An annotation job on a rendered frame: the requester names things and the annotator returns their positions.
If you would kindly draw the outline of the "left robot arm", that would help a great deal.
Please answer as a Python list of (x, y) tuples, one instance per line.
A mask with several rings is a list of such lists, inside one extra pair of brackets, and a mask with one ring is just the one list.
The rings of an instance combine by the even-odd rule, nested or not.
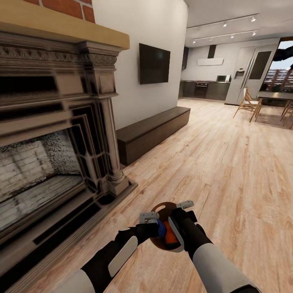
[(136, 227), (119, 230), (114, 241), (96, 252), (96, 255), (54, 293), (103, 293), (138, 245), (150, 237), (159, 236), (160, 225), (147, 221), (158, 218), (158, 212), (140, 213), (140, 221)]

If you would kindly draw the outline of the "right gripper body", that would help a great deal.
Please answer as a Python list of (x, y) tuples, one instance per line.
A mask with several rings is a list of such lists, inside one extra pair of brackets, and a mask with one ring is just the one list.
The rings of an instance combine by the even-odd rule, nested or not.
[(193, 210), (187, 212), (187, 214), (188, 214), (188, 217), (189, 217), (194, 223), (197, 222), (197, 218), (196, 218), (196, 216), (195, 216)]

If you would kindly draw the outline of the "trash can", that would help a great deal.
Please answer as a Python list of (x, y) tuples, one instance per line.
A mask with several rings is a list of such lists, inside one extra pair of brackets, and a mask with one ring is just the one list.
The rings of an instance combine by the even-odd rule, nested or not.
[[(156, 205), (152, 210), (151, 212), (155, 212), (155, 210), (160, 207), (160, 206), (165, 206), (165, 208), (163, 209), (160, 209), (158, 211), (158, 214), (159, 214), (159, 218), (158, 220), (160, 220), (162, 223), (167, 221), (168, 220), (168, 217), (171, 215), (171, 211), (173, 209), (176, 209), (177, 206), (176, 206), (176, 203), (173, 203), (173, 202), (162, 202), (158, 205)], [(151, 242), (156, 246), (158, 247), (159, 249), (162, 249), (162, 250), (165, 250), (165, 251), (170, 251), (170, 252), (175, 252), (175, 253), (179, 253), (179, 252), (182, 252), (184, 249), (179, 242), (179, 245), (176, 249), (172, 249), (172, 250), (169, 250), (166, 248), (166, 245), (165, 245), (165, 241), (164, 241), (164, 238), (158, 238), (158, 237), (150, 237), (149, 238), (151, 240)]]

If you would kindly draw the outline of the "can of soda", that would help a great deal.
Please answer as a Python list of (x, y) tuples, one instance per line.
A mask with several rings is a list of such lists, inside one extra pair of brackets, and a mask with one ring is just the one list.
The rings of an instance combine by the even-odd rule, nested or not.
[(177, 239), (175, 233), (173, 232), (173, 230), (169, 224), (169, 221), (167, 220), (163, 223), (167, 227), (167, 234), (164, 237), (166, 248), (169, 250), (176, 249), (179, 245), (178, 239)]
[(164, 223), (162, 223), (158, 219), (147, 219), (148, 223), (157, 223), (160, 225), (158, 231), (159, 231), (159, 236), (158, 238), (164, 238), (165, 235), (167, 234), (167, 227)]

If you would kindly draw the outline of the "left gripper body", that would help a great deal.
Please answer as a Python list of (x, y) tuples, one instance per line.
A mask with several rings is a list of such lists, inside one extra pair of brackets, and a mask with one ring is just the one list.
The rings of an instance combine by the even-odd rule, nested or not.
[[(158, 237), (158, 224), (157, 223), (148, 223), (148, 224), (138, 224), (136, 227), (140, 227), (144, 231), (144, 241), (146, 241), (150, 237)], [(143, 242), (144, 242), (143, 241)]]

